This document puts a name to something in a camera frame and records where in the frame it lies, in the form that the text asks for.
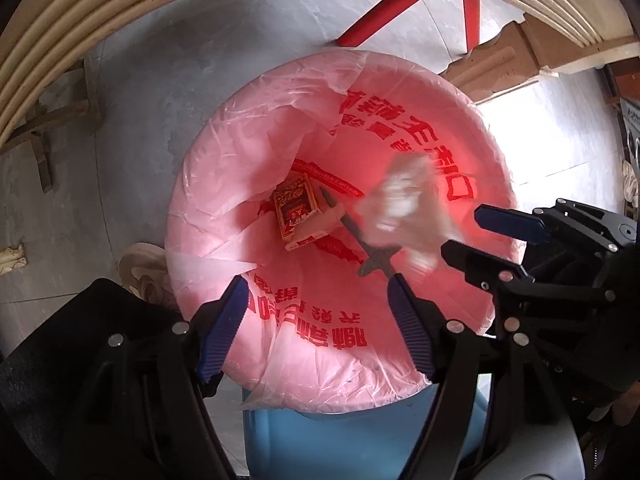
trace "blue plastic base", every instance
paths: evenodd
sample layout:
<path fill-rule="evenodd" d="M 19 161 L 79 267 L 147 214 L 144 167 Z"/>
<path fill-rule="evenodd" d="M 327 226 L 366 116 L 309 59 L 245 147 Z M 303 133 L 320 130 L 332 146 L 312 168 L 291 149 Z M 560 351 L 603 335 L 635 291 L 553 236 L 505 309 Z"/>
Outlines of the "blue plastic base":
<path fill-rule="evenodd" d="M 244 412 L 246 459 L 257 480 L 396 480 L 429 414 L 437 386 L 382 408 L 323 415 Z M 476 392 L 463 455 L 477 449 L 487 403 Z"/>

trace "metal screw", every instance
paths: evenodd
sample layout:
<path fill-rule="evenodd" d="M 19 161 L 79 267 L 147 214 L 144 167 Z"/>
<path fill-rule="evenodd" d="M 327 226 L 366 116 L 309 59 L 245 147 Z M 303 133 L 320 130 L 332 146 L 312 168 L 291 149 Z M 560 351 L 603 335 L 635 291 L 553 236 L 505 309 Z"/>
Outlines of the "metal screw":
<path fill-rule="evenodd" d="M 520 320 L 517 317 L 508 317 L 504 320 L 504 329 L 507 332 L 516 332 L 520 328 Z"/>
<path fill-rule="evenodd" d="M 461 332 L 464 332 L 465 325 L 461 321 L 452 319 L 451 321 L 447 321 L 447 330 L 449 330 L 449 332 L 453 332 L 454 334 L 459 334 Z"/>
<path fill-rule="evenodd" d="M 518 332 L 517 334 L 513 334 L 513 342 L 518 346 L 526 346 L 529 344 L 529 337 L 527 334 Z"/>
<path fill-rule="evenodd" d="M 178 321 L 175 325 L 171 327 L 171 332 L 175 335 L 186 334 L 189 331 L 189 323 L 186 321 Z"/>
<path fill-rule="evenodd" d="M 109 343 L 109 346 L 112 348 L 120 346 L 123 342 L 124 338 L 122 334 L 112 334 L 109 336 L 109 339 L 107 339 L 107 343 Z"/>
<path fill-rule="evenodd" d="M 498 273 L 501 282 L 510 282 L 513 279 L 513 273 L 510 270 L 501 270 Z"/>

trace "trash bin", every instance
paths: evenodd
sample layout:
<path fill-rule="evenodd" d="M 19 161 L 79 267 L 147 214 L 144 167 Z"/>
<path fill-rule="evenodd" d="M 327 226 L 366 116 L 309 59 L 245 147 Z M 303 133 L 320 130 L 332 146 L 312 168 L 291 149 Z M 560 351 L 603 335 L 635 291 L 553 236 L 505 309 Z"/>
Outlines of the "trash bin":
<path fill-rule="evenodd" d="M 407 60 L 327 50 L 279 66 L 236 92 L 187 153 L 172 195 L 166 256 L 190 319 L 242 274 L 246 314 L 223 371 L 252 391 L 251 408 L 341 413 L 383 406 L 429 384 L 416 371 L 386 303 L 386 277 L 359 277 L 366 259 L 343 227 L 284 248 L 269 198 L 289 171 L 306 173 L 357 218 L 358 200 L 398 152 L 427 153 L 436 187 L 467 243 L 516 257 L 511 239 L 482 231 L 480 203 L 514 207 L 504 157 L 470 100 Z M 493 317 L 491 297 L 443 262 L 412 272 L 414 292 L 473 330 Z"/>
<path fill-rule="evenodd" d="M 420 437 L 437 388 L 432 384 L 410 399 L 357 413 L 246 411 L 244 446 L 251 476 L 396 480 Z M 479 447 L 487 409 L 486 399 L 476 391 L 462 458 Z"/>

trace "pink plastic bag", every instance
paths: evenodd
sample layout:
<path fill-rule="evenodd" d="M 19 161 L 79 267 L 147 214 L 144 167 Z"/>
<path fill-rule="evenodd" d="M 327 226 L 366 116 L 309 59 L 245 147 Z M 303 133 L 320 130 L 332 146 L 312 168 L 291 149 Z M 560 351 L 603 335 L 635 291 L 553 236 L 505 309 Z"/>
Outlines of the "pink plastic bag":
<path fill-rule="evenodd" d="M 238 91 L 184 159 L 168 218 L 166 254 L 185 318 L 242 274 L 251 297 L 224 372 L 252 390 L 247 407 L 338 413 L 383 406 L 428 381 L 415 370 L 386 304 L 380 271 L 340 226 L 287 252 L 268 198 L 293 168 L 354 206 L 394 154 L 431 155 L 440 201 L 467 243 L 515 258 L 508 238 L 474 222 L 479 203 L 514 206 L 504 158 L 469 99 L 406 60 L 327 50 L 277 67 Z M 392 258 L 414 292 L 473 330 L 491 297 L 443 262 L 415 274 Z"/>

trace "red metal bar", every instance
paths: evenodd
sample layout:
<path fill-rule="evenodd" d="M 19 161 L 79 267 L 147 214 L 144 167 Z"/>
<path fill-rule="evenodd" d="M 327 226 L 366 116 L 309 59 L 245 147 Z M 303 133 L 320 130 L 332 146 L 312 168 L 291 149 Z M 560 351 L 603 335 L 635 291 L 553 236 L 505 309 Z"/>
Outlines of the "red metal bar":
<path fill-rule="evenodd" d="M 419 0 L 382 0 L 338 38 L 340 46 L 359 46 Z"/>
<path fill-rule="evenodd" d="M 480 44 L 480 0 L 462 0 L 465 9 L 466 51 Z"/>

